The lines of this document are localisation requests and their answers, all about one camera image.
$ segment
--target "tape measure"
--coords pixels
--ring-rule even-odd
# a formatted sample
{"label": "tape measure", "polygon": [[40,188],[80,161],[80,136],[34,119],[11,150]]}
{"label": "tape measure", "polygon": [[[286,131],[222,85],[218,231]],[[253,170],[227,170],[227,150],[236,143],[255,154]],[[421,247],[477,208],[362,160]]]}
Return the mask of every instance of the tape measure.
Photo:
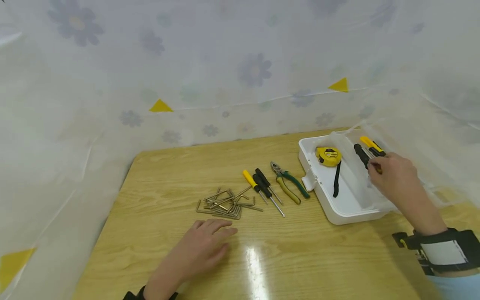
{"label": "tape measure", "polygon": [[335,167],[342,160],[340,151],[331,147],[318,147],[317,157],[320,163],[327,167]]}

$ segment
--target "toolbox latch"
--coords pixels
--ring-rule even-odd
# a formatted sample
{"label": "toolbox latch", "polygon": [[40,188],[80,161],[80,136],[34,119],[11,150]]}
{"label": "toolbox latch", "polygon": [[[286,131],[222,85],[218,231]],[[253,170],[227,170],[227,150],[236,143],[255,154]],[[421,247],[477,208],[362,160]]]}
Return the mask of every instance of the toolbox latch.
{"label": "toolbox latch", "polygon": [[303,182],[303,185],[305,186],[305,189],[308,192],[313,191],[313,189],[315,188],[315,185],[317,183],[317,178],[313,174],[311,168],[308,169],[307,174],[305,174],[305,176],[301,178],[301,181]]}

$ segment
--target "yellow triangle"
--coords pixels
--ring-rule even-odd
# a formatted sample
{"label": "yellow triangle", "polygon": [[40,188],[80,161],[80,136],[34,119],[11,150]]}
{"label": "yellow triangle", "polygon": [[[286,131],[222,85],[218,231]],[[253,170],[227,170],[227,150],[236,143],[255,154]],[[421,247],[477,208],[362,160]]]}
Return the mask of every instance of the yellow triangle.
{"label": "yellow triangle", "polygon": [[159,112],[159,111],[173,111],[170,106],[165,104],[162,99],[157,100],[157,102],[152,106],[150,109],[152,112]]}
{"label": "yellow triangle", "polygon": [[335,82],[331,86],[328,87],[331,90],[339,91],[339,92],[344,92],[348,93],[348,82],[347,78],[343,77],[339,81]]}
{"label": "yellow triangle", "polygon": [[0,258],[0,294],[8,287],[18,272],[27,264],[36,248],[9,253]]}

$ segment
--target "sleeve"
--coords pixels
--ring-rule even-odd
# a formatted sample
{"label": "sleeve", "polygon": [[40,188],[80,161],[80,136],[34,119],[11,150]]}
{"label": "sleeve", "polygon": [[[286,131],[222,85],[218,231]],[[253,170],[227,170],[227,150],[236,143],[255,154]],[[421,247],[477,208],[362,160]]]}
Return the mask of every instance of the sleeve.
{"label": "sleeve", "polygon": [[[144,289],[145,289],[145,286],[140,289],[140,291],[138,292],[138,294],[136,296],[132,292],[127,292],[125,297],[123,297],[123,300],[145,300]],[[170,297],[169,300],[175,300],[177,298],[177,295],[178,295],[178,293],[174,293],[172,295],[172,297]]]}
{"label": "sleeve", "polygon": [[444,300],[478,300],[480,274],[467,277],[427,276],[435,284]]}

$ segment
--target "finger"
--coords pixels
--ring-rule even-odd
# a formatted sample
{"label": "finger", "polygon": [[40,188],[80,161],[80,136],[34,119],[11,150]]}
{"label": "finger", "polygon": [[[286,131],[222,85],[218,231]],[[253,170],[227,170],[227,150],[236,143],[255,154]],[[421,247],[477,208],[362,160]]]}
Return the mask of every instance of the finger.
{"label": "finger", "polygon": [[382,164],[385,164],[387,161],[388,161],[387,157],[378,156],[378,157],[374,157],[374,158],[370,159],[369,163],[370,164],[378,164],[378,165],[381,166]]}
{"label": "finger", "polygon": [[205,223],[202,224],[201,227],[206,229],[217,220],[219,220],[219,219],[208,219],[208,220],[205,221]]}
{"label": "finger", "polygon": [[223,240],[231,237],[232,235],[236,234],[238,231],[239,230],[234,228],[234,227],[225,228],[225,229],[217,231],[214,234],[214,237],[217,240],[217,242],[220,242],[220,241],[223,241]]}
{"label": "finger", "polygon": [[227,254],[228,244],[223,244],[217,251],[215,251],[212,256],[207,260],[207,268],[213,268],[216,266]]}
{"label": "finger", "polygon": [[214,234],[220,228],[231,226],[232,224],[233,224],[232,221],[217,219],[217,220],[215,220],[215,222],[208,225],[208,232],[210,232],[211,234]]}
{"label": "finger", "polygon": [[195,223],[192,225],[192,228],[198,229],[205,221],[203,220],[196,220]]}
{"label": "finger", "polygon": [[385,155],[385,157],[390,157],[390,158],[392,158],[392,157],[404,158],[403,156],[401,156],[401,155],[399,155],[399,154],[397,154],[397,153],[395,153],[395,152],[388,152],[388,153]]}
{"label": "finger", "polygon": [[373,164],[368,164],[368,174],[370,175],[370,179],[372,183],[376,186],[380,180],[382,179],[382,175],[378,174],[377,169]]}

